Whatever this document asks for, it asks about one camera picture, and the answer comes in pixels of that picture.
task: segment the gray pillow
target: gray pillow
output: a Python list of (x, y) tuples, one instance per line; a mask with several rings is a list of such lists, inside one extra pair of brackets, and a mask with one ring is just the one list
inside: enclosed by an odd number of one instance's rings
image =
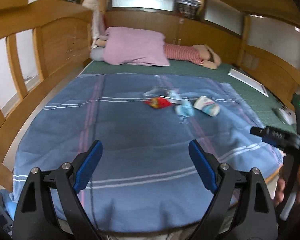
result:
[(103, 47), (96, 47), (91, 50), (90, 52), (90, 58), (95, 61), (104, 61), (103, 60), (103, 51), (105, 48)]

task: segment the pink pillow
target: pink pillow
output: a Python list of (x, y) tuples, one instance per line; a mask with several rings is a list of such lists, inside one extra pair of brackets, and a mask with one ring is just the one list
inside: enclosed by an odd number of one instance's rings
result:
[(163, 52), (165, 36), (162, 33), (110, 27), (105, 35), (109, 36), (104, 61), (112, 65), (132, 64), (146, 66), (169, 66)]

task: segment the blue blanket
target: blue blanket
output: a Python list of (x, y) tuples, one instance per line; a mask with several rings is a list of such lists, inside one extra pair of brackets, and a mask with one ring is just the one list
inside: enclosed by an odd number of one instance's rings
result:
[[(142, 101), (154, 86), (176, 89), (192, 103), (207, 96), (220, 105), (220, 113), (211, 117), (195, 110), (186, 118), (173, 106), (153, 109)], [(235, 169), (258, 167), (266, 178), (282, 156), (250, 135), (251, 126), (263, 125), (226, 83), (176, 75), (80, 75), (40, 111), (20, 142), (14, 201), (32, 167), (56, 169), (99, 139), (103, 156), (78, 194), (93, 224), (107, 231), (151, 232), (197, 222), (212, 194), (189, 157), (189, 141), (197, 139)], [(58, 217), (65, 219), (55, 190), (52, 197)]]

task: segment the plaid fabric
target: plaid fabric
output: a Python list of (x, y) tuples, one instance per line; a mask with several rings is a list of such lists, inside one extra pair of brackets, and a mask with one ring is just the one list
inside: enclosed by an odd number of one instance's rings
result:
[(202, 64), (199, 51), (193, 47), (165, 44), (163, 50), (168, 59), (190, 61), (197, 65)]

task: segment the blue gripper pad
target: blue gripper pad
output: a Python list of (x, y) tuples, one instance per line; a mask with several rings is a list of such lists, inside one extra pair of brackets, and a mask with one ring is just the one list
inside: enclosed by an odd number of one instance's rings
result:
[(96, 144), (89, 149), (87, 157), (76, 172), (76, 179), (73, 189), (77, 194), (80, 192), (80, 190), (86, 188), (101, 159), (102, 151), (103, 147), (100, 141), (97, 141)]
[(216, 174), (193, 140), (189, 143), (189, 155), (205, 188), (214, 194), (218, 189)]

